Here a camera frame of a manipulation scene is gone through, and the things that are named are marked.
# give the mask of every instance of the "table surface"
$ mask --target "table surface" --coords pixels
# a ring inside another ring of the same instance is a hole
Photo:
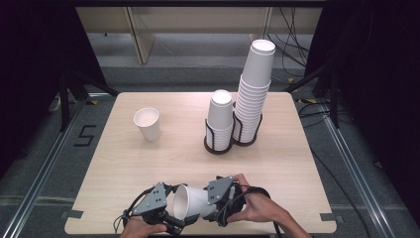
[[[159,181],[204,187],[216,176],[243,173],[265,188],[310,233],[332,233],[335,221],[290,94],[270,92],[254,144],[234,145],[224,155],[204,148],[205,119],[211,92],[125,92],[114,104],[73,210],[69,234],[112,234],[114,220],[145,189]],[[160,114],[160,138],[146,141],[133,122],[143,107]],[[171,212],[171,194],[167,210]],[[219,227],[199,219],[182,234],[273,234],[272,223],[241,221]]]

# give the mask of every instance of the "cable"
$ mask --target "cable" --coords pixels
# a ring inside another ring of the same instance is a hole
[[[328,113],[331,113],[331,111],[319,111],[319,112],[312,112],[312,113],[308,113],[308,114],[302,114],[301,116],[299,116],[299,118],[305,118],[305,117],[309,117],[309,116],[313,116],[313,115],[318,115],[318,114],[326,114],[328,115]]]
[[[346,199],[349,201],[352,208],[355,210],[356,214],[358,215],[359,219],[362,222],[362,225],[364,226],[365,232],[367,233],[367,237],[370,236],[370,232],[368,231],[368,225],[366,224],[364,218],[362,217],[362,214],[359,212],[358,208],[356,207],[355,203],[350,199],[349,194],[344,190],[343,186],[340,184],[340,182],[337,180],[337,178],[334,176],[333,172],[327,167],[327,165],[318,157],[318,155],[315,153],[315,151],[312,149],[312,147],[309,147],[314,157],[321,163],[321,165],[324,167],[324,169],[330,174],[331,178],[334,180],[334,182],[337,184],[337,186],[340,188]]]
[[[304,76],[304,75],[297,75],[297,74],[294,74],[294,73],[291,73],[291,72],[289,72],[287,69],[286,69],[286,67],[284,66],[284,56],[287,56],[289,59],[291,59],[291,60],[293,60],[293,61],[295,61],[296,63],[298,63],[298,64],[300,64],[301,66],[303,66],[303,67],[305,67],[305,65],[302,63],[302,62],[300,62],[299,60],[297,60],[296,58],[294,58],[293,56],[291,56],[288,52],[285,52],[281,47],[279,47],[273,40],[272,40],[272,38],[271,38],[271,36],[270,35],[267,35],[268,36],[268,38],[274,43],[274,45],[275,45],[275,48],[276,49],[278,49],[280,52],[281,52],[281,64],[282,64],[282,66],[283,66],[283,69],[284,69],[284,71],[286,71],[286,73],[288,73],[289,75],[292,75],[292,76],[298,76],[298,77],[301,77],[301,76]]]
[[[315,103],[310,103],[307,105],[304,105],[302,108],[300,108],[300,110],[297,112],[297,115],[300,116],[300,114],[302,113],[302,111],[307,108],[308,106],[312,106],[312,105],[320,105],[320,104],[329,104],[330,102],[315,102]]]
[[[280,10],[281,16],[283,17],[284,22],[286,23],[287,28],[289,30],[289,36],[287,37],[286,43],[288,43],[288,39],[291,37],[291,39],[294,41],[294,43],[296,44],[296,46],[298,48],[299,55],[302,57],[302,60],[304,61],[303,64],[306,65],[305,60],[307,60],[307,57],[306,57],[306,54],[302,51],[302,47],[300,46],[299,42],[297,41],[296,27],[294,25],[294,16],[295,16],[296,8],[294,8],[294,7],[291,8],[291,25],[289,25],[281,7],[279,8],[279,10]]]
[[[119,217],[117,217],[114,220],[114,231],[115,231],[115,234],[117,234],[117,232],[118,232],[118,228],[120,227],[120,223],[121,223],[122,218],[123,218],[123,215],[120,215]]]
[[[247,187],[247,191],[242,192],[241,194],[239,194],[238,196],[234,197],[232,200],[230,200],[229,202],[226,202],[226,204],[220,209],[220,211],[216,214],[217,220],[220,221],[220,215],[223,213],[223,219],[222,221],[225,222],[226,221],[226,209],[228,207],[228,205],[231,205],[233,203],[235,203],[237,200],[243,198],[245,195],[249,194],[249,193],[254,193],[254,192],[259,192],[262,193],[263,195],[265,195],[266,197],[270,198],[269,193],[262,187],[257,187],[257,186],[249,186],[249,185],[241,185],[244,187]],[[277,235],[278,238],[281,238],[281,232],[280,229],[278,227],[278,224],[275,222],[272,222],[272,224],[274,225],[274,229],[275,229],[275,233]]]
[[[306,48],[304,48],[304,47],[302,47],[302,46],[297,46],[297,45],[292,45],[291,43],[287,43],[287,42],[285,42],[284,40],[282,40],[279,36],[278,36],[278,34],[274,34],[275,35],[275,37],[280,41],[280,42],[282,42],[282,43],[284,43],[284,44],[287,44],[289,47],[293,47],[293,48],[300,48],[300,49],[302,49],[302,51],[305,51],[305,52],[309,52],[309,50],[308,49],[306,49]]]
[[[323,117],[323,118],[322,118],[322,120],[320,120],[320,121],[318,121],[318,122],[315,122],[315,123],[313,123],[313,124],[306,125],[306,126],[304,126],[303,128],[308,128],[308,127],[311,127],[311,126],[318,125],[319,123],[323,122],[325,119],[326,119],[326,117]]]
[[[277,80],[277,81],[279,81],[279,82],[282,82],[282,83],[285,83],[285,84],[293,84],[293,82],[284,81],[284,80],[282,80],[281,78],[276,77],[276,76],[272,76],[271,78],[274,78],[275,80]]]

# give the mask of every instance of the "paper cup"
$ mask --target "paper cup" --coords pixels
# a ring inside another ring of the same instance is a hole
[[[180,220],[196,214],[205,217],[216,210],[215,204],[207,202],[207,190],[181,184],[173,197],[173,216]]]
[[[253,41],[245,62],[242,79],[250,86],[264,87],[271,79],[275,44],[267,40]]]
[[[232,113],[232,94],[226,90],[215,91],[210,100],[208,124],[216,130],[225,130],[233,123]]]
[[[139,110],[134,116],[134,123],[139,127],[146,140],[153,142],[160,137],[158,111],[152,107]]]
[[[226,130],[216,130],[212,129],[213,133],[209,128],[206,129],[206,138],[207,146],[215,151],[224,151],[226,150],[231,142],[232,130],[234,123]]]

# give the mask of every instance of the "cup rim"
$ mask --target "cup rim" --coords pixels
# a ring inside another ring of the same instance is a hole
[[[227,127],[226,129],[217,129],[217,128],[214,128],[212,125],[210,125],[210,123],[209,123],[209,120],[207,119],[207,125],[213,130],[213,131],[217,131],[217,132],[227,132],[227,131],[229,131],[231,128],[233,128],[234,127],[234,120],[233,120],[233,118],[232,118],[232,124],[229,126],[229,127]]]
[[[241,85],[241,83],[242,83],[244,86],[246,86],[246,87],[248,87],[248,88],[250,88],[250,89],[256,89],[256,90],[269,89],[269,86],[271,85],[271,78],[268,80],[268,84],[267,84],[266,86],[256,87],[256,86],[252,86],[252,85],[249,85],[248,83],[246,83],[246,82],[244,81],[244,79],[243,79],[242,75],[241,75],[241,79],[240,79],[239,84]]]
[[[250,88],[246,85],[245,82],[240,82],[238,89],[242,89],[244,91],[246,91],[247,93],[252,93],[252,94],[261,94],[261,93],[268,93],[269,91],[269,87],[266,88]]]
[[[265,91],[250,91],[246,88],[239,87],[238,93],[244,93],[246,96],[252,97],[252,98],[266,98],[266,95],[268,93],[268,90]]]
[[[259,100],[257,100],[257,99],[256,100],[252,100],[250,98],[247,98],[244,95],[240,95],[238,97],[238,100],[237,100],[237,104],[243,104],[243,105],[247,104],[247,106],[250,106],[250,107],[260,107],[264,103],[265,103],[265,98],[259,99]]]
[[[256,112],[261,112],[263,110],[263,104],[261,105],[244,105],[242,103],[238,103],[235,107],[235,111],[239,111],[240,113],[246,113],[246,114],[254,114]]]
[[[265,39],[257,39],[251,43],[251,50],[256,54],[269,56],[275,53],[275,44]]]
[[[145,125],[141,125],[140,123],[138,123],[137,122],[137,120],[136,120],[136,118],[138,117],[138,115],[140,114],[140,113],[142,113],[142,112],[144,112],[144,111],[146,111],[146,110],[153,110],[154,111],[154,113],[156,114],[156,118],[154,119],[154,122],[153,123],[150,123],[149,125],[147,125],[147,126],[145,126]],[[136,112],[136,114],[134,114],[134,117],[133,117],[133,121],[134,121],[134,124],[136,124],[136,126],[138,126],[138,127],[142,127],[142,128],[146,128],[146,127],[150,127],[150,126],[152,126],[152,125],[154,125],[157,121],[158,121],[158,118],[159,118],[159,113],[158,113],[158,110],[157,109],[155,109],[155,108],[153,108],[153,107],[144,107],[144,108],[141,108],[140,110],[138,110],[137,112]]]
[[[228,102],[226,102],[226,103],[219,103],[219,102],[217,102],[217,101],[215,101],[214,100],[214,96],[217,94],[217,93],[221,93],[221,92],[223,92],[224,94],[226,94],[226,95],[228,95],[229,96],[229,101]],[[216,106],[219,106],[219,107],[225,107],[225,106],[229,106],[229,104],[231,104],[232,103],[232,93],[231,92],[229,92],[228,90],[225,90],[225,89],[217,89],[216,91],[214,91],[213,92],[213,94],[212,94],[212,96],[211,96],[211,100],[210,100],[211,102],[213,102],[213,104],[214,105],[216,105]]]

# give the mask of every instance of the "human hand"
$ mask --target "human hand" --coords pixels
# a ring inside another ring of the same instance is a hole
[[[242,174],[234,176],[234,180],[239,183],[242,192],[246,192],[250,187],[247,179]],[[245,195],[245,200],[247,202],[245,209],[228,217],[227,221],[229,223],[240,220],[269,222],[276,219],[278,215],[287,213],[277,203],[258,192]]]
[[[166,231],[163,224],[150,225],[141,216],[132,216],[120,238],[147,238],[152,234]]]
[[[242,192],[250,187],[244,175],[234,176],[234,180],[241,186]],[[275,203],[262,193],[253,192],[245,195],[247,202],[244,210],[232,214],[227,218],[228,223],[247,220],[254,222],[274,222],[278,224],[288,237],[311,237],[283,207]]]

